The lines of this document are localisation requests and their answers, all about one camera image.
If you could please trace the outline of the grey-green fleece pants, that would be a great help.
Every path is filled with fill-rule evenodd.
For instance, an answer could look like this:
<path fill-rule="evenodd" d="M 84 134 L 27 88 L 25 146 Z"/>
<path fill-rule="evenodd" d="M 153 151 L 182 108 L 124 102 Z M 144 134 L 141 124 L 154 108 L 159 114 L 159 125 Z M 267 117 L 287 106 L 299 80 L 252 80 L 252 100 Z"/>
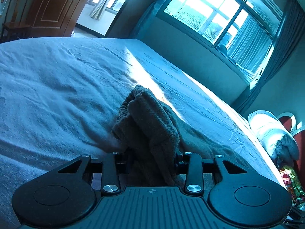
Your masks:
<path fill-rule="evenodd" d="M 250 164 L 228 146 L 209 139 L 183 122 L 147 88 L 137 85 L 118 110 L 112 128 L 115 138 L 126 147 L 131 175 L 148 186 L 182 187 L 186 177 L 175 173 L 177 152 L 192 152 L 204 159 L 224 155 L 250 168 Z"/>

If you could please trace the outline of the large bedroom window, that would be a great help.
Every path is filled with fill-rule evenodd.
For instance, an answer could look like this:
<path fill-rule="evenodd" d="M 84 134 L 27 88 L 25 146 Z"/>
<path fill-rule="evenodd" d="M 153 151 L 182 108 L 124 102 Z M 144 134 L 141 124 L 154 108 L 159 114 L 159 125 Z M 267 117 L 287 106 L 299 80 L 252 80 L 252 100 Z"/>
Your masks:
<path fill-rule="evenodd" d="M 160 19 L 206 47 L 248 83 L 263 73 L 272 43 L 255 73 L 236 64 L 227 48 L 247 16 L 251 16 L 273 42 L 282 15 L 272 0 L 167 0 L 158 12 Z"/>

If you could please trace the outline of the colourful patterned pillow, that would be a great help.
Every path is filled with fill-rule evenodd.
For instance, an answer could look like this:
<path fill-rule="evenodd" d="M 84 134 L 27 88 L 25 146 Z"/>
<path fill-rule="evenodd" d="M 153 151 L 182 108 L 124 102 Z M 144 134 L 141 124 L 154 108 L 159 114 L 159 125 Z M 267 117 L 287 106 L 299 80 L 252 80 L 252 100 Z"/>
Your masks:
<path fill-rule="evenodd" d="M 290 166 L 283 166 L 279 172 L 288 193 L 292 197 L 293 205 L 298 208 L 304 206 L 304 189 L 295 170 Z"/>

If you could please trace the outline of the rolled blue white quilt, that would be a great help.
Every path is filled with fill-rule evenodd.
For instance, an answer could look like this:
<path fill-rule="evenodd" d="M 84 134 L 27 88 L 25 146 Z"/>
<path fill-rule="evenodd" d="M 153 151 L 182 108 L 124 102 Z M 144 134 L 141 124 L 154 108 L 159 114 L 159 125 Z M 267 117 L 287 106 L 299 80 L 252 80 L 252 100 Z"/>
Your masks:
<path fill-rule="evenodd" d="M 297 142 L 271 112 L 257 110 L 248 115 L 248 123 L 277 168 L 294 166 L 299 158 Z"/>

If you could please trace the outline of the red white headboard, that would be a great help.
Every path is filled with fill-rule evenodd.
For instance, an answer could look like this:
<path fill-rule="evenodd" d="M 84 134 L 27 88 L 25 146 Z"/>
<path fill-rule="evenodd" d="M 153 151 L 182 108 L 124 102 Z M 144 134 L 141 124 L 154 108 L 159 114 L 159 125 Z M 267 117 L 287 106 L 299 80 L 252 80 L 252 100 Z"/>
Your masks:
<path fill-rule="evenodd" d="M 285 129 L 290 132 L 297 142 L 299 159 L 295 161 L 295 169 L 301 183 L 304 182 L 304 126 L 298 126 L 295 116 L 290 112 L 284 112 L 277 116 Z"/>

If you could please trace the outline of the bed with floral sheet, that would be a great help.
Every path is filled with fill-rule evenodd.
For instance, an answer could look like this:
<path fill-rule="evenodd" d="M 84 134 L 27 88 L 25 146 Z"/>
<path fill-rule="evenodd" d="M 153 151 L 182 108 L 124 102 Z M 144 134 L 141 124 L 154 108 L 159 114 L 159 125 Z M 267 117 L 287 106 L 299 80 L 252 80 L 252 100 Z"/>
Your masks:
<path fill-rule="evenodd" d="M 247 121 L 141 41 L 22 39 L 1 44 L 1 228 L 19 226 L 11 198 L 20 185 L 80 155 L 122 149 L 111 129 L 136 85 L 282 183 Z"/>

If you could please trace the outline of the sheer white window curtain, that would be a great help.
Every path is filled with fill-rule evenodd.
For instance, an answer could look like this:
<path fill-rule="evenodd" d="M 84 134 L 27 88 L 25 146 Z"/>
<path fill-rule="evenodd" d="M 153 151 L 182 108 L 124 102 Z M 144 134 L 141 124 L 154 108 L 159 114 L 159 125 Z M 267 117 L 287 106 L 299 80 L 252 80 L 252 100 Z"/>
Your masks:
<path fill-rule="evenodd" d="M 255 73 L 271 43 L 272 40 L 265 30 L 251 16 L 247 16 L 229 44 L 227 53 L 240 67 Z"/>

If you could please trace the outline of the wooden chair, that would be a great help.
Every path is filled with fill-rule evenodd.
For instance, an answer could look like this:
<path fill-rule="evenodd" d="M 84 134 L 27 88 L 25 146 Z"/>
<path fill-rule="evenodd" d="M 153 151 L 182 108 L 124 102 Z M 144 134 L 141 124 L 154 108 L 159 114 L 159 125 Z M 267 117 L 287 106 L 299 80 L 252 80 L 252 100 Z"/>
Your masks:
<path fill-rule="evenodd" d="M 27 38 L 32 26 L 27 22 L 29 0 L 8 0 L 1 31 L 1 43 Z"/>

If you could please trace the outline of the right blue curtain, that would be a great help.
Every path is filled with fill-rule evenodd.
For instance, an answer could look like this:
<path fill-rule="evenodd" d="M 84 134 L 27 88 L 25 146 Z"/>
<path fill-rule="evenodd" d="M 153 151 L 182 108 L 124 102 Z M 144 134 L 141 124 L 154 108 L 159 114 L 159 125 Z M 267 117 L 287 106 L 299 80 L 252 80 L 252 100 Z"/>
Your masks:
<path fill-rule="evenodd" d="M 258 97 L 264 85 L 285 65 L 304 35 L 304 10 L 297 0 L 287 0 L 283 17 L 272 42 L 271 55 L 258 80 L 249 85 L 233 102 L 232 108 L 243 114 Z"/>

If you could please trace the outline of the blue curtain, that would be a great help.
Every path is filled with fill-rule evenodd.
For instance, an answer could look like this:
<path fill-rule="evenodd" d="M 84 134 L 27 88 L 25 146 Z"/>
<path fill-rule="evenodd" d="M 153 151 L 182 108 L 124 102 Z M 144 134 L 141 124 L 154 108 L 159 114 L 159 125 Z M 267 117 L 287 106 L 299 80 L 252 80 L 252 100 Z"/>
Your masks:
<path fill-rule="evenodd" d="M 297 0 L 287 0 L 283 17 L 272 42 L 271 55 L 258 80 L 249 85 L 233 102 L 232 108 L 243 114 L 258 97 L 264 85 L 285 65 L 304 35 L 304 10 Z"/>
<path fill-rule="evenodd" d="M 152 0 L 131 31 L 129 37 L 140 40 L 150 28 L 150 25 L 166 0 Z"/>

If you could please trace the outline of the balcony white curtain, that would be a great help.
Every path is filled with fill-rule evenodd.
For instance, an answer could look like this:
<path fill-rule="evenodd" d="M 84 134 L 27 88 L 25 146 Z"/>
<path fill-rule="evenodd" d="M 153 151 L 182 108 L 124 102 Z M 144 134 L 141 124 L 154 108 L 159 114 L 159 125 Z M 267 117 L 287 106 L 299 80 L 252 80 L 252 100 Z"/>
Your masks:
<path fill-rule="evenodd" d="M 90 17 L 100 20 L 110 0 L 99 0 L 90 13 Z"/>

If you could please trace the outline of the brown wooden door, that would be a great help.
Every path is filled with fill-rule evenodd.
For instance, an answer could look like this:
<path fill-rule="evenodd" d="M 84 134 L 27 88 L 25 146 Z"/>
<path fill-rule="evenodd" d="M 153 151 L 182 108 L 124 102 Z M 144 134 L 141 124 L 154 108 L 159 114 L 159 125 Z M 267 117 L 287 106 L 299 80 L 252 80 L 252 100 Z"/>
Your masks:
<path fill-rule="evenodd" d="M 27 21 L 29 37 L 63 37 L 80 0 L 33 0 Z"/>

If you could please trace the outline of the left blue curtain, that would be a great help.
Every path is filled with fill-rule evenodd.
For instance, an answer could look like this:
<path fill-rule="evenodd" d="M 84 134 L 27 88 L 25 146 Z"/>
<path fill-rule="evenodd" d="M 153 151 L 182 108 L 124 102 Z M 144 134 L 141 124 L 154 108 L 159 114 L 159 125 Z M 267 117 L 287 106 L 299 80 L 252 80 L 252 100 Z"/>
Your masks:
<path fill-rule="evenodd" d="M 150 28 L 150 25 L 166 0 L 152 0 L 131 31 L 129 37 L 140 40 Z"/>

